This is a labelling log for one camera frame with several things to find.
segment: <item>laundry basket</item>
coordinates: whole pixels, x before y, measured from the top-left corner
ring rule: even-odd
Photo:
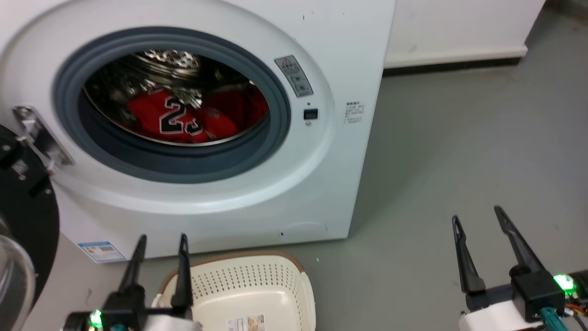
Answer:
[[[281,251],[250,251],[192,263],[194,321],[215,331],[315,331],[315,298],[304,268]],[[153,307],[169,307],[178,271]]]

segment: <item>green led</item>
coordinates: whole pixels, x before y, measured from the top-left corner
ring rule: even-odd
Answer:
[[[92,314],[90,314],[90,325],[98,330],[102,330],[102,312],[100,310],[94,310]]]
[[[557,274],[553,276],[553,280],[555,280],[567,296],[571,296],[576,291],[574,280],[566,274]]]

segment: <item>washing machine opening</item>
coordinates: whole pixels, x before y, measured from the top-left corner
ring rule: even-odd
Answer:
[[[113,125],[162,144],[226,143],[270,116],[263,94],[239,71],[174,49],[150,49],[114,60],[83,89],[94,109]]]
[[[55,109],[81,148],[118,171],[169,183],[226,179],[286,138],[290,104],[272,64],[198,31],[130,29],[66,61]]]

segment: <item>washing machine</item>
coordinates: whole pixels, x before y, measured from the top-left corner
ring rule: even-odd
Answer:
[[[394,1],[0,4],[2,175],[89,257],[348,236]]]

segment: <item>gray floor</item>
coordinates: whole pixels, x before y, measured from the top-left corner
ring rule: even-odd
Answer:
[[[588,268],[588,28],[543,15],[527,45],[514,68],[382,81],[352,236],[280,247],[308,271],[318,330],[456,330],[465,303],[450,219],[486,284],[506,283],[515,258],[495,204],[551,272]],[[175,265],[143,265],[149,301]],[[61,238],[25,329],[58,330],[68,312],[99,307],[123,268]]]

